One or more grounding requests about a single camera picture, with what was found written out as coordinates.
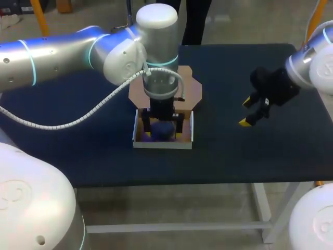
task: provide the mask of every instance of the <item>floor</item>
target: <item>floor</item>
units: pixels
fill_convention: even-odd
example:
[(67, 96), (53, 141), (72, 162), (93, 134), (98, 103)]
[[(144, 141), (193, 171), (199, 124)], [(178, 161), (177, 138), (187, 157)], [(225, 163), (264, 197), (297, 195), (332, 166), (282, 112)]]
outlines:
[[(135, 13), (144, 2), (133, 2)], [(292, 43), (299, 47), (315, 2), (213, 0), (203, 43)], [(186, 21), (184, 5), (182, 3), (180, 13), (180, 37)], [(126, 22), (124, 0), (76, 0), (74, 9), (73, 14), (60, 15), (50, 4), (45, 16), (51, 35), (74, 32), (90, 25), (110, 30)], [(330, 20), (332, 10), (333, 4), (329, 2), (323, 21)], [(0, 33), (0, 41), (40, 35), (35, 17), (25, 15), (20, 23)], [(333, 111), (331, 97), (324, 97), (324, 102), (328, 110)], [(272, 212), (286, 187), (286, 183), (265, 185)], [(78, 200), (88, 225), (258, 220), (249, 184), (79, 189)], [(92, 249), (96, 250), (291, 250), (287, 230), (269, 246), (262, 244), (259, 231), (94, 234), (91, 242)]]

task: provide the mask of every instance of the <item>cable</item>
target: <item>cable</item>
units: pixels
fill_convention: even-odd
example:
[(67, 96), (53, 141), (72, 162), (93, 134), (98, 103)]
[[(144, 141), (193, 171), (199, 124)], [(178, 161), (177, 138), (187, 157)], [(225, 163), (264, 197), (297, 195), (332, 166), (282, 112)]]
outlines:
[[(172, 71), (170, 69), (165, 69), (165, 68), (150, 68), (149, 71), (150, 72), (154, 72), (154, 71), (165, 72), (165, 73), (171, 74), (171, 75), (175, 76), (176, 78), (178, 78), (179, 81), (180, 81), (180, 83), (181, 83), (181, 85), (182, 85), (182, 98), (185, 99), (185, 84), (184, 84), (184, 80), (183, 80), (183, 78), (178, 73), (176, 73), (176, 72), (174, 72), (174, 71)], [(139, 76), (142, 76), (143, 74), (145, 74), (145, 71), (141, 70), (141, 71), (135, 73), (134, 75), (132, 75), (124, 83), (122, 83), (118, 88), (116, 88), (114, 91), (112, 91), (111, 94), (109, 94), (107, 97), (105, 97), (92, 110), (90, 110), (88, 113), (86, 113), (81, 118), (79, 118), (79, 119), (77, 119), (77, 120), (75, 120), (73, 122), (70, 122), (70, 123), (66, 123), (66, 124), (62, 124), (62, 125), (58, 125), (58, 126), (45, 126), (45, 125), (39, 125), (39, 124), (36, 124), (34, 122), (23, 120), (23, 119), (15, 116), (11, 112), (9, 112), (7, 109), (3, 108), (2, 106), (0, 106), (0, 112), (3, 113), (4, 115), (8, 116), (12, 120), (14, 120), (14, 121), (16, 121), (16, 122), (18, 122), (18, 123), (20, 123), (22, 125), (25, 125), (27, 127), (34, 128), (34, 129), (41, 129), (41, 130), (61, 130), (61, 129), (70, 128), (70, 127), (72, 127), (74, 125), (77, 125), (77, 124), (81, 123), (82, 121), (86, 120), (87, 118), (89, 118), (97, 110), (99, 110), (100, 108), (102, 108), (105, 103), (107, 103), (116, 94), (118, 94), (123, 88), (125, 88), (132, 81), (134, 81), (134, 79), (138, 78)]]

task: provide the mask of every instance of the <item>table surface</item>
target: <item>table surface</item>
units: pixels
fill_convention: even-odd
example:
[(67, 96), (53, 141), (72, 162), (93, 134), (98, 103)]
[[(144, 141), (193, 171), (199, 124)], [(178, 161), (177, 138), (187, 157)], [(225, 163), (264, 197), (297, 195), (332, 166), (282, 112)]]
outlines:
[[(0, 124), (22, 150), (60, 169), (75, 187), (333, 179), (333, 126), (316, 91), (273, 107), (270, 119), (255, 127), (238, 125), (249, 113), (242, 103), (253, 91), (250, 72), (281, 67), (294, 51), (288, 44), (181, 47), (180, 65), (190, 65), (202, 83), (192, 150), (133, 149), (136, 108), (128, 88), (70, 129), (30, 129), (2, 115)], [(23, 119), (58, 125), (113, 89), (99, 73), (83, 71), (7, 92), (0, 104)]]

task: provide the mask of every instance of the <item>black pants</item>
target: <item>black pants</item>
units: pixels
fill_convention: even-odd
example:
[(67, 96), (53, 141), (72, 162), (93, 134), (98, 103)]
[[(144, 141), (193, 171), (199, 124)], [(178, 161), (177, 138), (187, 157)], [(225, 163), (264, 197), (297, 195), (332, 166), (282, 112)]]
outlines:
[[(182, 0), (157, 0), (158, 4), (168, 4), (179, 12)], [(187, 22), (183, 36), (183, 45), (200, 45), (204, 31), (204, 22), (212, 0), (187, 0)]]

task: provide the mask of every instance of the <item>cardboard box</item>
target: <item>cardboard box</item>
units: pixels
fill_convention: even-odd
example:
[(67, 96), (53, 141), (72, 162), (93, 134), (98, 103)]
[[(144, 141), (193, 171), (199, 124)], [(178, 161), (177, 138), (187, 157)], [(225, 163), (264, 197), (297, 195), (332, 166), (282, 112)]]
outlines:
[[(144, 132), (143, 122), (140, 114), (144, 108), (149, 108), (149, 97), (144, 92), (142, 78), (135, 79), (130, 85), (129, 98), (138, 108), (134, 117), (133, 147), (135, 148), (164, 148), (164, 149), (192, 149), (194, 141), (194, 113), (193, 108), (202, 99), (201, 83), (192, 77), (192, 70), (189, 66), (179, 66), (178, 73), (184, 79), (185, 102), (175, 102), (175, 112), (185, 114), (183, 132), (174, 134), (174, 140), (167, 142), (154, 142), (149, 133)], [(176, 97), (180, 97), (181, 87)], [(150, 119), (153, 124), (157, 119)]]

